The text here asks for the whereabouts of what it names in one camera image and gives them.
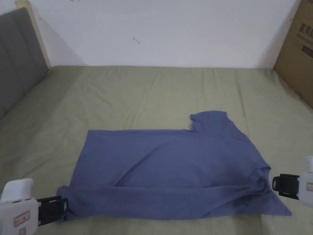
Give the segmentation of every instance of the white wall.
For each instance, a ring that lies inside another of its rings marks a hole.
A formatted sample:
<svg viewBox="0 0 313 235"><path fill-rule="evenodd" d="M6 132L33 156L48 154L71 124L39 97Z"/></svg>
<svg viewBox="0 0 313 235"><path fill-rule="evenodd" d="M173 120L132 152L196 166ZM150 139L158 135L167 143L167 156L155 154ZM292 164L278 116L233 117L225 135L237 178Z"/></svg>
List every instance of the white wall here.
<svg viewBox="0 0 313 235"><path fill-rule="evenodd" d="M52 65L255 68L273 67L299 0L30 2Z"/></svg>

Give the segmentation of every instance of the bed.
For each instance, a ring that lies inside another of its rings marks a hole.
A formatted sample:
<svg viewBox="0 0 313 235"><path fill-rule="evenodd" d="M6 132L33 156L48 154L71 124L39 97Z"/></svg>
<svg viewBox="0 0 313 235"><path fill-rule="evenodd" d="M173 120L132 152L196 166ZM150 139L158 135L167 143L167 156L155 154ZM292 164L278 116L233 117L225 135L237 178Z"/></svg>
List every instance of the bed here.
<svg viewBox="0 0 313 235"><path fill-rule="evenodd" d="M252 140L272 167L270 181L306 171L313 154L313 110L271 69L57 66L36 79L0 120L0 186L33 178L35 198L69 185L89 129L189 129L190 114L207 110L226 111ZM94 217L36 234L311 234L313 210L280 199L293 216Z"/></svg>

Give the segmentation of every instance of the blue t-shirt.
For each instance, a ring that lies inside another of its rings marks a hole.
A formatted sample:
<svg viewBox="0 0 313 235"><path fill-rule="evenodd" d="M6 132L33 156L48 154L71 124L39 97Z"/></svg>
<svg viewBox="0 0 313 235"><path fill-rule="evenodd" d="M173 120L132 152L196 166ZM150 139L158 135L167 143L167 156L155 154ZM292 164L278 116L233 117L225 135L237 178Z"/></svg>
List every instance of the blue t-shirt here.
<svg viewBox="0 0 313 235"><path fill-rule="evenodd" d="M178 220L291 215L270 166L225 112L191 115L192 130L90 130L70 186L69 219Z"/></svg>

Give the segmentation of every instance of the label sticker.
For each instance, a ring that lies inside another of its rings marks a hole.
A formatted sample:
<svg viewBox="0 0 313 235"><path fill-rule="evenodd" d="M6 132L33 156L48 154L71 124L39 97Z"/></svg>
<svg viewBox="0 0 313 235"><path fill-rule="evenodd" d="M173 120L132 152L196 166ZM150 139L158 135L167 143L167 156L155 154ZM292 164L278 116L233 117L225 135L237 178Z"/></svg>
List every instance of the label sticker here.
<svg viewBox="0 0 313 235"><path fill-rule="evenodd" d="M306 183L306 190L313 192L313 183Z"/></svg>
<svg viewBox="0 0 313 235"><path fill-rule="evenodd" d="M19 232L19 235L26 235L26 228L22 228Z"/></svg>
<svg viewBox="0 0 313 235"><path fill-rule="evenodd" d="M25 213L14 218L14 227L21 225L22 223L30 219L30 212L26 211Z"/></svg>

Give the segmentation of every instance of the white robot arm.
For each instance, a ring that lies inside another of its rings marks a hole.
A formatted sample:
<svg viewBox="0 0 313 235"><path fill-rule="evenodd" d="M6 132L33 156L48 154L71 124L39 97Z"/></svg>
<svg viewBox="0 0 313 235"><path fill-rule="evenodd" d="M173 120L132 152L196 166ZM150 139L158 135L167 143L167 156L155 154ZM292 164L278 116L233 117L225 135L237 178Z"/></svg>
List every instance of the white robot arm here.
<svg viewBox="0 0 313 235"><path fill-rule="evenodd" d="M36 200L31 197L32 179L8 182L0 200L0 235L32 235L38 226L66 219L67 198Z"/></svg>
<svg viewBox="0 0 313 235"><path fill-rule="evenodd" d="M280 174L274 177L272 187L280 196L299 200L313 208L313 157L307 158L309 171L302 175Z"/></svg>

